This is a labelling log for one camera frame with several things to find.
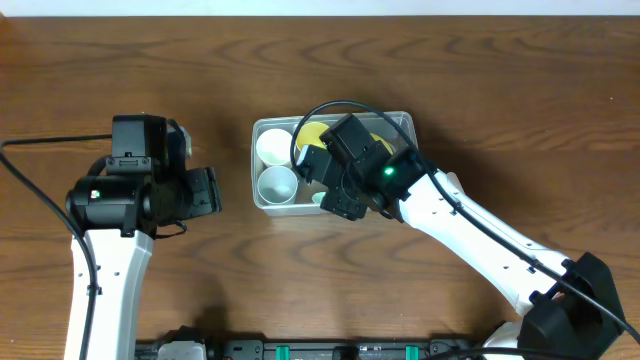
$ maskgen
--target black motor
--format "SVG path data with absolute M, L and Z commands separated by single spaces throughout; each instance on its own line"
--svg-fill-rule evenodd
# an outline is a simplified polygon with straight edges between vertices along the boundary
M 186 169 L 191 139 L 174 120 L 115 116 L 112 134 L 111 156 L 67 195 L 67 212 L 82 231 L 120 229 L 132 237 L 139 230 L 155 238 L 158 226 L 220 211 L 213 168 Z

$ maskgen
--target wooden table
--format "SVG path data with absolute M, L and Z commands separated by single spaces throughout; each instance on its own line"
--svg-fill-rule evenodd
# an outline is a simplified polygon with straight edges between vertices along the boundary
M 601 257 L 640 326 L 640 28 L 634 18 L 7 19 L 0 139 L 173 117 L 221 214 L 157 241 L 138 338 L 180 325 L 269 338 L 482 338 L 515 315 L 437 241 L 371 215 L 270 218 L 253 204 L 252 124 L 358 99 L 414 119 L 423 154 L 540 243 Z M 15 148 L 62 204 L 106 141 Z M 61 357 L 70 235 L 4 169 L 0 359 Z M 624 335 L 609 358 L 636 358 Z

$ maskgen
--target yellow object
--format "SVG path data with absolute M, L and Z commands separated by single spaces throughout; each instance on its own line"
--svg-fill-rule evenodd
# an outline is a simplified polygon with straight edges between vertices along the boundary
M 302 150 L 302 147 L 305 145 L 315 145 L 326 149 L 327 147 L 320 141 L 320 135 L 328 128 L 329 125 L 319 122 L 304 124 L 296 139 L 296 147 L 298 150 Z
M 389 143 L 385 139 L 381 138 L 380 135 L 378 134 L 374 134 L 374 133 L 369 133 L 369 134 L 371 134 L 371 137 L 373 138 L 373 140 L 382 141 L 382 145 L 384 145 L 384 147 L 387 148 L 387 150 L 389 151 L 389 154 L 393 154 L 393 149 L 391 148 L 391 145 L 389 145 Z

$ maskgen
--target clear plastic tray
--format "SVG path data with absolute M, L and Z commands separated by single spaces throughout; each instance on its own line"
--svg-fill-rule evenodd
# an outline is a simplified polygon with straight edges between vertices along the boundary
M 413 127 L 413 121 L 411 115 L 404 111 L 390 111 L 386 112 L 391 119 L 400 125 L 402 130 L 409 136 L 417 146 L 416 131 Z M 345 114 L 327 114 L 327 115 L 314 115 L 309 122 L 321 122 L 331 126 L 336 121 L 340 120 Z M 389 125 L 382 118 L 373 113 L 354 113 L 360 119 L 362 124 L 369 130 L 386 140 L 394 151 L 401 150 L 406 146 L 402 137 L 398 135 L 393 126 Z M 288 205 L 269 205 L 260 195 L 256 183 L 258 177 L 262 174 L 262 171 L 266 169 L 266 166 L 262 163 L 258 154 L 256 153 L 256 141 L 258 137 L 265 131 L 271 129 L 283 129 L 293 134 L 296 126 L 302 120 L 302 116 L 291 116 L 282 118 L 262 119 L 256 121 L 253 125 L 253 134 L 251 139 L 251 186 L 253 187 L 253 202 L 256 206 L 269 216 L 292 216 L 292 215 L 315 215 L 326 213 L 320 209 L 319 204 L 315 204 L 311 201 L 311 196 L 319 191 L 326 191 L 320 183 L 313 182 L 307 184 L 304 180 L 298 180 L 298 192 L 296 194 L 296 201 L 294 204 Z

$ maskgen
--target white cup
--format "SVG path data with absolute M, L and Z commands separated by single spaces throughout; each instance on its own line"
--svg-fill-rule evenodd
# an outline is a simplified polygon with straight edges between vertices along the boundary
M 267 166 L 291 167 L 291 158 L 289 156 L 291 139 L 291 134 L 286 130 L 267 130 L 256 141 L 256 153 Z
M 296 201 L 298 177 L 284 166 L 272 166 L 258 178 L 258 194 L 269 205 L 287 205 Z

